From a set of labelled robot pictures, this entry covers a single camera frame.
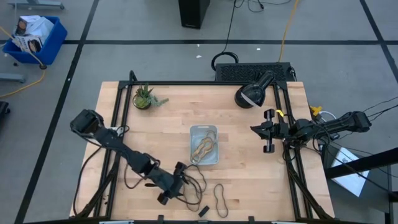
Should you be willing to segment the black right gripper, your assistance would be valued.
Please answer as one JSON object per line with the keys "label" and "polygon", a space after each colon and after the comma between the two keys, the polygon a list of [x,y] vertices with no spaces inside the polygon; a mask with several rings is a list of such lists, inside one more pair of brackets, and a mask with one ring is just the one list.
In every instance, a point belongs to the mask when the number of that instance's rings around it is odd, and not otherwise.
{"label": "black right gripper", "polygon": [[264,146],[264,153],[273,153],[275,151],[273,139],[283,139],[289,134],[289,125],[284,121],[281,123],[274,124],[272,119],[275,114],[279,116],[280,110],[269,109],[264,112],[266,121],[258,126],[251,126],[251,130],[254,131],[261,139],[266,139],[267,143]]}

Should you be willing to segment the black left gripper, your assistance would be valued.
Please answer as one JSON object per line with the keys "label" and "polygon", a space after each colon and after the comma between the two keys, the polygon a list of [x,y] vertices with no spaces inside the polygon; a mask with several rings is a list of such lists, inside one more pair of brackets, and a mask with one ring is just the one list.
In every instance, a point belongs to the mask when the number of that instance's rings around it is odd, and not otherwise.
{"label": "black left gripper", "polygon": [[185,195],[184,184],[189,184],[184,175],[186,168],[184,163],[177,162],[173,174],[159,167],[152,170],[152,182],[163,190],[157,198],[160,204],[166,205],[169,199]]}

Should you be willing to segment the tan wide rubber band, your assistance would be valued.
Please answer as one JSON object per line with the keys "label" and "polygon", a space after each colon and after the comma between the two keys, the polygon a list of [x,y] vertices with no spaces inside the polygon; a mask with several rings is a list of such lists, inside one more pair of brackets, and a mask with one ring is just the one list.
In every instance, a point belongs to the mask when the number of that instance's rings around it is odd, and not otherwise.
{"label": "tan wide rubber band", "polygon": [[191,155],[191,158],[199,157],[203,158],[206,154],[208,154],[214,147],[214,140],[210,137],[205,137],[201,140],[200,144],[194,150]]}

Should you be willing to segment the light grey plastic bin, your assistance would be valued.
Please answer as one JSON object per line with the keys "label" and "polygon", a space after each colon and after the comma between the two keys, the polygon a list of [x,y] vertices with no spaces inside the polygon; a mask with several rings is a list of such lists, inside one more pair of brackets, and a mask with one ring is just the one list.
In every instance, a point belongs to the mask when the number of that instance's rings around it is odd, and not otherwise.
{"label": "light grey plastic bin", "polygon": [[190,155],[200,144],[201,140],[205,138],[207,131],[214,131],[216,133],[216,143],[213,152],[207,155],[203,162],[195,164],[198,166],[212,166],[219,162],[218,128],[213,125],[194,125],[190,128]]}

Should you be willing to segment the blue wheeled plastic bin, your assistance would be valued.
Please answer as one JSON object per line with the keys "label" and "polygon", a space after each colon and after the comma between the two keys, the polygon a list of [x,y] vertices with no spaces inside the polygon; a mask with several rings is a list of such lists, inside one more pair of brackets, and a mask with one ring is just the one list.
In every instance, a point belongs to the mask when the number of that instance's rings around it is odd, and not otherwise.
{"label": "blue wheeled plastic bin", "polygon": [[[30,28],[24,35],[10,35],[10,39],[6,42],[3,52],[9,54],[20,63],[33,63],[51,65],[57,56],[63,41],[66,39],[68,31],[60,22],[59,17],[41,16],[41,18]],[[42,49],[38,53],[22,52],[21,49],[12,41],[15,36],[35,35],[40,37]]]}

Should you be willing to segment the black desk lamp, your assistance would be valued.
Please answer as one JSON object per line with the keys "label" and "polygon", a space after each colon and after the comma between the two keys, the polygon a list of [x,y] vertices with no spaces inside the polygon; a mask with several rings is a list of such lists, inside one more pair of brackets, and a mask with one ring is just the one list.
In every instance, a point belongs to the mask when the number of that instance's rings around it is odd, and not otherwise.
{"label": "black desk lamp", "polygon": [[266,98],[266,88],[275,80],[275,73],[272,70],[266,70],[258,73],[258,79],[255,82],[242,86],[234,95],[235,103],[244,109],[252,107],[261,107]]}

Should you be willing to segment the black mesh computer case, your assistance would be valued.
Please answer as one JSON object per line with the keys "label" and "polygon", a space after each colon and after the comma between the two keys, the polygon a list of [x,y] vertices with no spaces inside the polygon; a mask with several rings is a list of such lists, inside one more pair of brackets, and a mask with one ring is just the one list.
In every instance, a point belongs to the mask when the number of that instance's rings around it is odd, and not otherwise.
{"label": "black mesh computer case", "polygon": [[294,82],[295,70],[288,62],[275,63],[219,63],[215,67],[215,80],[220,82],[256,81],[261,73],[273,71],[276,81]]}

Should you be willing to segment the potted succulent plant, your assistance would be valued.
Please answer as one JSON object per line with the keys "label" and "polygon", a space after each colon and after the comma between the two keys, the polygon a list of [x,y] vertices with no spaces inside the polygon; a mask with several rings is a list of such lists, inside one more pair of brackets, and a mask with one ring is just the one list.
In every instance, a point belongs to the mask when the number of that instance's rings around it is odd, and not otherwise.
{"label": "potted succulent plant", "polygon": [[132,103],[139,110],[147,110],[151,106],[160,107],[169,101],[168,98],[158,99],[152,94],[153,88],[149,88],[149,84],[140,85],[133,96]]}

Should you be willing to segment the white printed sheet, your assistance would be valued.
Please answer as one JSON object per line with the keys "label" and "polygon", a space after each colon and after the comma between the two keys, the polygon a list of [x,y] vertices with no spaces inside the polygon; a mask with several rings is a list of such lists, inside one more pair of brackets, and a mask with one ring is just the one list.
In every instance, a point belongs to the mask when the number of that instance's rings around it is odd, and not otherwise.
{"label": "white printed sheet", "polygon": [[[336,158],[333,159],[331,167],[339,166],[342,165],[342,163],[345,164],[358,159],[359,157],[347,150],[347,148],[341,147],[336,154]],[[367,170],[361,172],[360,175],[350,174],[342,177],[332,178],[332,180],[347,191],[351,192],[353,195],[359,197],[364,188],[364,184],[366,181],[365,177],[367,177],[368,174],[369,171]]]}

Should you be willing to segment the black metal beam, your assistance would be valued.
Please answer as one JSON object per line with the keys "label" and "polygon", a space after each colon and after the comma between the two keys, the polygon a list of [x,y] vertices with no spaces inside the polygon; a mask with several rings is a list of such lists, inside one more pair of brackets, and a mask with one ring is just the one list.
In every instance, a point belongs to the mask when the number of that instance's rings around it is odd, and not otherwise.
{"label": "black metal beam", "polygon": [[333,179],[394,164],[398,164],[398,147],[351,162],[341,162],[341,165],[327,168],[325,176]]}

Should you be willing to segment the black computer tower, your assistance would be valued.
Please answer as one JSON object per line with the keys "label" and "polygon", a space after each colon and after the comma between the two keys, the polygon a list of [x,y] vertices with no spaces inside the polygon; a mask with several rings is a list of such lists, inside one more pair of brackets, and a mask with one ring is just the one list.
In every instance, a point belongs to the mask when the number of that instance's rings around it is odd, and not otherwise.
{"label": "black computer tower", "polygon": [[178,0],[182,27],[201,29],[210,0]]}

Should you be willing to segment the grey metal stand leg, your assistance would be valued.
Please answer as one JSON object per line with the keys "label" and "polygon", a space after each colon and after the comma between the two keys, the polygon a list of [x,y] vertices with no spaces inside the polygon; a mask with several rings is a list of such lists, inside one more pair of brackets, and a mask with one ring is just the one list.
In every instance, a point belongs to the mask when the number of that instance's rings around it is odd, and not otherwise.
{"label": "grey metal stand leg", "polygon": [[7,0],[7,3],[12,7],[27,6],[27,7],[56,7],[64,10],[65,6],[61,1],[53,0]]}
{"label": "grey metal stand leg", "polygon": [[25,76],[17,73],[0,73],[0,81],[25,83]]}

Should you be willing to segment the printed cardboard box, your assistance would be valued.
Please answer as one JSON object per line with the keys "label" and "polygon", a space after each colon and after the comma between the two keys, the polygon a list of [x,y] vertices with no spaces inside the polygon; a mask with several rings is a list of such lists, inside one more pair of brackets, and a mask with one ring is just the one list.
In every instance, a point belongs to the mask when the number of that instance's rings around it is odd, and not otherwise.
{"label": "printed cardboard box", "polygon": [[41,39],[35,35],[15,36],[12,42],[17,45],[22,52],[38,53],[42,49]]}
{"label": "printed cardboard box", "polygon": [[20,16],[17,22],[15,34],[24,35],[26,30],[34,25],[41,17],[38,15],[33,16]]}

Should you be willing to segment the black aluminium table frame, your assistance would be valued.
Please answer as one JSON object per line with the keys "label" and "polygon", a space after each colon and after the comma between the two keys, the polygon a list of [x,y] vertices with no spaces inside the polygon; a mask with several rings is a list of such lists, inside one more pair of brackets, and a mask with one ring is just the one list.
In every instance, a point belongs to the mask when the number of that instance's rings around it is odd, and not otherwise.
{"label": "black aluminium table frame", "polygon": [[224,185],[229,208],[229,221],[293,221],[314,217],[300,191],[291,192],[291,181],[282,157],[283,145],[274,141],[275,151],[266,154],[265,142],[252,130],[263,122],[264,110],[284,109],[276,101],[274,90],[268,88],[261,108],[242,109],[234,102],[238,83],[214,81],[152,81],[149,86],[159,98],[169,101],[155,108],[139,110],[132,103],[139,82],[104,82],[94,109],[107,126],[128,126],[123,140],[131,149],[146,152],[160,161],[168,172],[177,162],[188,164],[190,157],[190,128],[213,125],[218,128],[219,162],[202,166],[207,181],[201,201],[209,211],[202,218],[176,199],[166,205],[158,202],[160,190],[142,181],[135,189],[124,185],[126,161],[115,153],[89,144],[85,158],[88,163],[81,177],[76,210],[82,211],[90,201],[106,172],[116,166],[117,176],[110,183],[91,217],[108,220],[154,221],[218,221],[213,188]]}

